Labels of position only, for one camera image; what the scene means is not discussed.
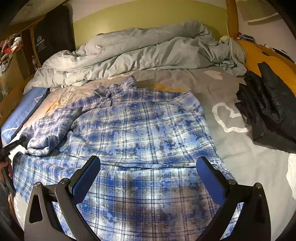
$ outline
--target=bottle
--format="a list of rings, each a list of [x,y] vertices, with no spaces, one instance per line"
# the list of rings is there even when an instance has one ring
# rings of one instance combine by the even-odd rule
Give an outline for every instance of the bottle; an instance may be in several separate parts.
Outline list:
[[[32,64],[33,64],[35,72],[36,72],[36,70],[38,69],[38,63],[37,63],[37,60],[35,58],[35,55],[32,56]]]

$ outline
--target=folded clothes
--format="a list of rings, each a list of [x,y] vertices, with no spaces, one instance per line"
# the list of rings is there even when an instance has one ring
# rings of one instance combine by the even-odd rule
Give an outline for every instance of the folded clothes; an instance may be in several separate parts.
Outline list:
[[[254,142],[296,152],[296,97],[265,62],[259,63],[261,76],[248,71],[239,84],[236,103],[252,125]]]

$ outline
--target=green headboard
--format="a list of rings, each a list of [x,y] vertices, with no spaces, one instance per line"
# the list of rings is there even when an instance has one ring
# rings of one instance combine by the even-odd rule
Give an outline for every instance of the green headboard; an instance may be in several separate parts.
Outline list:
[[[111,6],[74,22],[75,43],[79,48],[99,33],[156,27],[188,19],[204,23],[217,40],[228,35],[224,8],[190,0],[140,0]]]

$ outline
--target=black folded clothing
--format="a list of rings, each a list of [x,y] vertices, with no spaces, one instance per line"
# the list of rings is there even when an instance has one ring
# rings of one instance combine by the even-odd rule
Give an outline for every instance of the black folded clothing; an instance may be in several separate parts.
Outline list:
[[[60,5],[46,14],[34,30],[37,55],[41,65],[52,55],[61,51],[75,50],[74,35],[69,9]]]
[[[258,67],[262,77],[246,73],[235,105],[252,126],[254,142],[296,153],[296,97],[267,63]]]

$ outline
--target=blue gripper pad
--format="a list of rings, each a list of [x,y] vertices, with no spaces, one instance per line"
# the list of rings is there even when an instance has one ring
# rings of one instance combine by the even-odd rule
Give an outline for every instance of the blue gripper pad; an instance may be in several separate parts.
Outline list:
[[[196,161],[196,170],[213,202],[223,206],[226,194],[225,185],[227,185],[226,178],[220,171],[214,169],[205,157]]]
[[[69,191],[74,205],[82,203],[96,176],[101,169],[101,162],[97,156],[91,156],[81,169],[76,170],[70,178]]]

